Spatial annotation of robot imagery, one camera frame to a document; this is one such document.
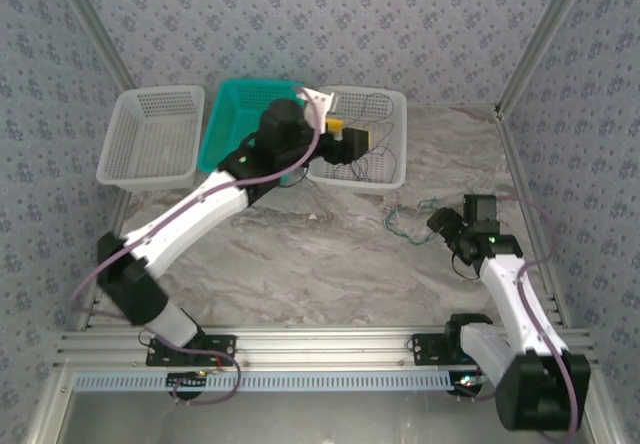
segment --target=teal plastic basket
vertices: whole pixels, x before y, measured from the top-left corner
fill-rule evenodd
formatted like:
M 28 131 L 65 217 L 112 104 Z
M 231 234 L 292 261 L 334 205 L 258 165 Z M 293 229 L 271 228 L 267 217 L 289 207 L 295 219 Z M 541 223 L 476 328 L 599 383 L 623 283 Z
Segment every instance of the teal plastic basket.
M 227 154 L 236 149 L 248 134 L 258 130 L 260 116 L 275 99 L 296 99 L 294 86 L 301 82 L 230 79 L 224 81 L 209 118 L 198 168 L 212 172 Z

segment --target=patterned wallpaper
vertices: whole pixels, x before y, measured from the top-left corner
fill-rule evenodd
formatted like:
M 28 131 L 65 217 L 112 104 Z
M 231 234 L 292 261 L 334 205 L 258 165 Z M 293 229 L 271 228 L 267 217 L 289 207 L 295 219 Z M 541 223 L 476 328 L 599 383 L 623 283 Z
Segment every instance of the patterned wallpaper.
M 577 0 L 509 118 L 576 325 L 640 442 L 640 0 Z
M 24 436 L 115 196 L 95 169 L 118 95 L 66 0 L 0 0 L 0 442 Z
M 138 86 L 231 77 L 495 102 L 549 0 L 92 0 Z

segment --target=marble floor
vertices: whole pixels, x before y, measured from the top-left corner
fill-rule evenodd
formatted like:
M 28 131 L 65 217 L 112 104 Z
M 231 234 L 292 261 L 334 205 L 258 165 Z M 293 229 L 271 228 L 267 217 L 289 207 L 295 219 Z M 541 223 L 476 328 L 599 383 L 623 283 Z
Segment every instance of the marble floor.
M 308 179 L 276 189 L 195 243 L 160 283 L 204 325 L 440 325 L 454 312 L 484 312 L 499 322 L 482 283 L 453 272 L 442 239 L 414 246 L 383 225 L 396 205 L 437 198 L 460 209 L 462 195 L 471 192 L 515 192 L 495 123 L 464 109 L 409 109 L 400 189 L 384 197 L 356 195 Z M 123 232 L 185 194 L 134 195 Z M 419 233 L 427 217 L 408 221 L 418 223 Z M 501 203 L 499 219 L 532 258 L 519 206 Z M 539 276 L 531 278 L 544 294 Z M 106 300 L 99 305 L 111 307 Z

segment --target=white plastic basket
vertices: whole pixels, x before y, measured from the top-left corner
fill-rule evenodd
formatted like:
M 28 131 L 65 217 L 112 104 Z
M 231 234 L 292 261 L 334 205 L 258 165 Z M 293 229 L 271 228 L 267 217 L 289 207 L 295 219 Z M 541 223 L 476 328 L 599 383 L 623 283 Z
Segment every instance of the white plastic basket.
M 193 186 L 203 109 L 200 86 L 120 94 L 102 147 L 98 181 L 131 192 Z
M 314 182 L 339 186 L 362 194 L 381 195 L 397 189 L 407 170 L 407 99 L 396 91 L 355 86 L 327 86 L 339 96 L 330 117 L 345 127 L 371 132 L 373 150 L 356 164 L 333 166 L 316 159 L 309 165 Z

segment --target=yellow object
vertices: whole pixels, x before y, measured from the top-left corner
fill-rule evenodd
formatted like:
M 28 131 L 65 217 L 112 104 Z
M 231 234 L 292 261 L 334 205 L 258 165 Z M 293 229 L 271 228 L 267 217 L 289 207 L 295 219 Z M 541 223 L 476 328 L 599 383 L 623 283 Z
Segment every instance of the yellow object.
M 327 130 L 335 134 L 342 131 L 344 127 L 344 121 L 342 119 L 334 119 L 333 117 L 327 117 Z

